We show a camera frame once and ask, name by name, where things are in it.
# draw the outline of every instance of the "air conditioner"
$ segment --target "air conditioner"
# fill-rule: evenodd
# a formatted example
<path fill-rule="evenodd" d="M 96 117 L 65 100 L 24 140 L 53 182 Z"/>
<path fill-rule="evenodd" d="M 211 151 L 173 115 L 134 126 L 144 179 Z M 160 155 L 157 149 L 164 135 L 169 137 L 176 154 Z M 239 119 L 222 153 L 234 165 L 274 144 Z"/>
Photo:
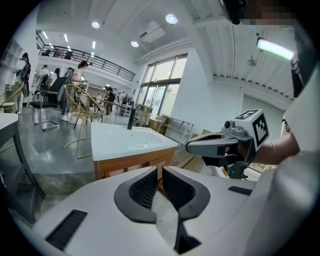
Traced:
<path fill-rule="evenodd" d="M 155 22 L 151 21 L 145 29 L 142 29 L 138 32 L 140 39 L 143 42 L 152 43 L 155 40 L 163 37 L 165 32 L 163 29 Z"/>

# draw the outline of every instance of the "white countertop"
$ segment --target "white countertop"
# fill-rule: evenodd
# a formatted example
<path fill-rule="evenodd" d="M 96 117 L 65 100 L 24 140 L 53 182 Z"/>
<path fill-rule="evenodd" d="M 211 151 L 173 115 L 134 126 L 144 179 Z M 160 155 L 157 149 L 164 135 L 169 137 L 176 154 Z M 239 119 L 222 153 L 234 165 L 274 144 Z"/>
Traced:
<path fill-rule="evenodd" d="M 91 148 L 94 161 L 102 161 L 175 148 L 178 143 L 143 127 L 93 122 Z"/>
<path fill-rule="evenodd" d="M 0 113 L 0 130 L 18 121 L 17 114 Z"/>

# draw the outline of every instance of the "person's arm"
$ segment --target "person's arm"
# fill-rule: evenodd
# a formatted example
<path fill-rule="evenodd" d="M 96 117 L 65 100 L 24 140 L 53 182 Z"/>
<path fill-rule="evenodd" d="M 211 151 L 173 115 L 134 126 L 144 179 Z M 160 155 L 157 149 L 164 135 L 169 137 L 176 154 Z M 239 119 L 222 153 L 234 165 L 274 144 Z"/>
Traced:
<path fill-rule="evenodd" d="M 300 149 L 295 136 L 286 134 L 273 142 L 266 141 L 258 150 L 254 163 L 265 165 L 278 165 L 289 156 L 296 155 Z"/>

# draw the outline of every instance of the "wooden cabinet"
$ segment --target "wooden cabinet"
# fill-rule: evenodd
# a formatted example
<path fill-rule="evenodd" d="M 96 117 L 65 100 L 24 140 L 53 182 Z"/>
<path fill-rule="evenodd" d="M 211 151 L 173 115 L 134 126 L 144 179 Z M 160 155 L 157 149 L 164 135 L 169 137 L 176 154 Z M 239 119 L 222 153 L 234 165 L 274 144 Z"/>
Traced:
<path fill-rule="evenodd" d="M 128 169 L 133 166 L 155 166 L 159 164 L 168 165 L 174 154 L 175 148 L 168 148 L 144 154 L 130 155 L 115 159 L 94 161 L 94 173 L 97 180 L 111 177 L 110 172 Z"/>

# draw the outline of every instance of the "railing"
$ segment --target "railing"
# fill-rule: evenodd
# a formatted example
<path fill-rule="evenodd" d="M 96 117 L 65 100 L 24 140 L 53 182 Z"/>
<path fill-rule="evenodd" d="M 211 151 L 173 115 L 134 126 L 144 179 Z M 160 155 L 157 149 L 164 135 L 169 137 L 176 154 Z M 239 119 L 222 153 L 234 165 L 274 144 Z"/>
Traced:
<path fill-rule="evenodd" d="M 114 64 L 106 59 L 100 58 L 98 56 L 92 56 L 90 53 L 81 50 L 68 49 L 62 46 L 53 45 L 52 49 L 50 45 L 45 44 L 42 50 L 39 52 L 39 56 L 50 56 L 66 60 L 72 60 L 76 62 L 87 61 L 89 66 L 105 70 L 111 74 L 129 80 L 131 82 L 135 76 L 135 73 L 117 64 Z"/>

